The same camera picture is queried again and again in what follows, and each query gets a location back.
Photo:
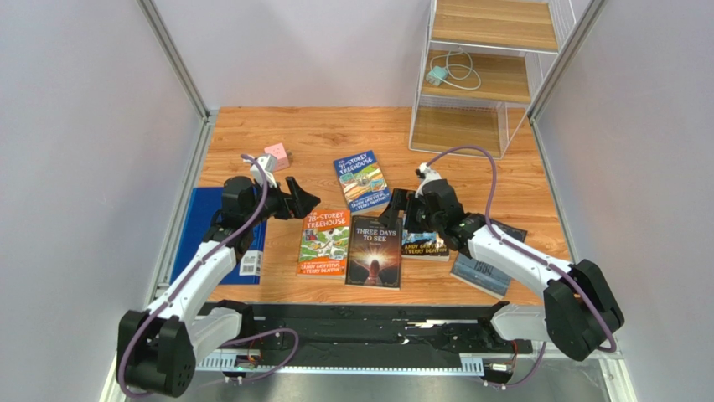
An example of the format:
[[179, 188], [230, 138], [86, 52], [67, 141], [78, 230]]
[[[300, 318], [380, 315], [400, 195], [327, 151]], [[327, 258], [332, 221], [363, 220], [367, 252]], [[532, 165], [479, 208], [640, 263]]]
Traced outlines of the orange 78-storey treehouse book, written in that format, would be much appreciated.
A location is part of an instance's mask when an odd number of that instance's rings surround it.
[[351, 214], [348, 209], [315, 209], [303, 220], [297, 275], [345, 278]]

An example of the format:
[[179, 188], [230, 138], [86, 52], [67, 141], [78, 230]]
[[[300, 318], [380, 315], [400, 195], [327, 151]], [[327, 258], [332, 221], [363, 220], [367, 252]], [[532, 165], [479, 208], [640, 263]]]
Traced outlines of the black 169-storey treehouse book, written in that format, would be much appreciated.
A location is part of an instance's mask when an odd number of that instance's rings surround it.
[[449, 260], [450, 250], [437, 233], [403, 231], [401, 256], [418, 260]]

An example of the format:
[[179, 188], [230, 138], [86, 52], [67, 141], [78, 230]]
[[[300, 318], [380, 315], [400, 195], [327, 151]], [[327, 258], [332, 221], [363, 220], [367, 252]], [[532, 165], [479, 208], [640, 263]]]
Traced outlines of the three days to see book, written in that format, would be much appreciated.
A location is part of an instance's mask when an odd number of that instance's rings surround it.
[[384, 226], [377, 217], [351, 218], [346, 286], [401, 288], [402, 226]]

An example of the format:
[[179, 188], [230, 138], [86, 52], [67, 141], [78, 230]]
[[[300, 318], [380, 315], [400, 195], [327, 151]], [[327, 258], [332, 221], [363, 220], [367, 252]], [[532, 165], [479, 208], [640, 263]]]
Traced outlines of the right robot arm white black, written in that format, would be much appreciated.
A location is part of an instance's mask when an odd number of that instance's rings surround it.
[[450, 250], [491, 265], [528, 287], [540, 306], [496, 304], [489, 326], [499, 338], [552, 343], [576, 361], [600, 350], [612, 353], [624, 314], [601, 270], [546, 255], [507, 234], [484, 214], [469, 213], [445, 179], [418, 191], [396, 189], [379, 217], [388, 229], [403, 223], [410, 232], [438, 234]]

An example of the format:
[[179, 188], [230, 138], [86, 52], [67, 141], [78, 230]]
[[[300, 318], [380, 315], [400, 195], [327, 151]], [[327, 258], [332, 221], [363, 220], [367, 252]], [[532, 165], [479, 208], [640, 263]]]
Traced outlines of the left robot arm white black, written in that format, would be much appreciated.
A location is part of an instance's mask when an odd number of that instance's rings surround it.
[[131, 398], [178, 398], [197, 363], [241, 334], [250, 308], [241, 303], [200, 311], [208, 296], [239, 265], [254, 228], [270, 218], [303, 219], [321, 202], [293, 177], [279, 185], [248, 177], [228, 179], [193, 259], [148, 307], [127, 311], [118, 325], [116, 381]]

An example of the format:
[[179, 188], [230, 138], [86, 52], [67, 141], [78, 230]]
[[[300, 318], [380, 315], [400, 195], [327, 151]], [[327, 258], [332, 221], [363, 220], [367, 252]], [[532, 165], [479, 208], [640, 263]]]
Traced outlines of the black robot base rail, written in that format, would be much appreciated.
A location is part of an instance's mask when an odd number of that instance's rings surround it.
[[246, 325], [259, 339], [217, 350], [200, 371], [230, 377], [290, 374], [487, 377], [510, 381], [530, 341], [506, 341], [492, 307], [255, 304]]

